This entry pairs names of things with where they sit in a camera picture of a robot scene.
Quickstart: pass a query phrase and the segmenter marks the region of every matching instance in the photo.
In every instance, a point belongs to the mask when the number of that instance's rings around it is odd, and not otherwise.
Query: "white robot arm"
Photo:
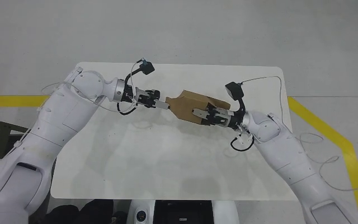
[[[140,68],[129,75],[154,71],[150,62],[139,62]],[[51,168],[57,155],[88,123],[105,98],[114,102],[132,102],[135,98],[136,104],[168,109],[168,104],[159,101],[157,90],[137,89],[133,96],[128,79],[129,76],[107,82],[98,72],[84,72],[78,67],[59,85],[38,109],[39,116],[31,131],[0,160],[0,223],[27,223],[28,216],[38,209],[50,189]]]
[[[252,135],[252,144],[297,196],[307,224],[353,224],[357,217],[350,213],[327,188],[319,174],[312,168],[301,144],[291,131],[273,114],[246,111],[242,97],[242,83],[226,85],[228,94],[238,100],[240,109],[229,111],[221,108],[194,109],[192,113],[206,120],[209,125],[230,127],[240,133]]]

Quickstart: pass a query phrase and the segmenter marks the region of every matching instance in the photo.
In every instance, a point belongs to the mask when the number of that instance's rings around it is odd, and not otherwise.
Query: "cardboard box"
[[[205,110],[209,105],[227,110],[230,109],[228,102],[187,90],[183,90],[177,98],[167,97],[166,103],[170,105],[171,112],[173,112],[177,118],[196,124],[201,124],[202,119],[192,114],[193,109]]]

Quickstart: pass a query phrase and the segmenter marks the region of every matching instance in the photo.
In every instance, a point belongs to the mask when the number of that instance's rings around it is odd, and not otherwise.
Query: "gray floor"
[[[358,1],[5,0],[0,5],[0,95],[39,95],[81,61],[146,57],[153,63],[278,66],[288,95],[304,96],[296,99],[358,148]],[[29,126],[34,111],[0,108],[0,120]],[[295,134],[315,132],[294,113],[291,119]],[[309,147],[322,160],[340,153],[329,141]],[[325,169],[332,184],[350,187],[344,162]],[[357,211],[351,192],[335,193]],[[50,208],[72,202],[86,201],[55,199]],[[127,205],[118,202],[120,209]],[[237,202],[237,207],[242,223],[304,223],[298,202]]]

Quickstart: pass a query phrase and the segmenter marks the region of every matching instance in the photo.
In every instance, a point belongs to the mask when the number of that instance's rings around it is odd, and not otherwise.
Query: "yellow tape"
[[[20,107],[34,106],[38,107],[48,98],[48,96],[0,96],[0,106]]]
[[[343,159],[346,163],[352,188],[358,188],[358,160],[353,144],[292,97],[288,97],[288,102],[290,109],[294,113],[300,116],[303,120],[305,120],[308,124],[310,124],[313,128],[323,134],[342,150]],[[354,196],[358,205],[357,190],[354,191]]]

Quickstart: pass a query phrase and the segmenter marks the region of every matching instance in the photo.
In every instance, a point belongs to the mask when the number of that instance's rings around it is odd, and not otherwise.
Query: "white casing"
[[[294,135],[273,114],[248,112],[243,126],[255,136],[255,146],[266,162],[291,187],[301,203],[308,224],[357,223],[357,218],[346,209],[312,168]],[[262,129],[270,126],[272,138],[258,139]]]
[[[239,224],[235,201],[233,200],[212,200],[214,223]],[[156,200],[132,200],[129,207],[127,224],[152,224]],[[138,222],[136,214],[139,211],[146,211],[147,217],[143,222]]]
[[[65,82],[72,83],[81,72],[81,68],[76,68]],[[0,160],[0,207],[14,204],[27,214],[37,210],[49,192],[51,168],[57,155],[97,108],[98,105],[80,97],[67,83],[56,89],[38,109],[38,119],[22,144]],[[18,166],[19,163],[36,170]]]

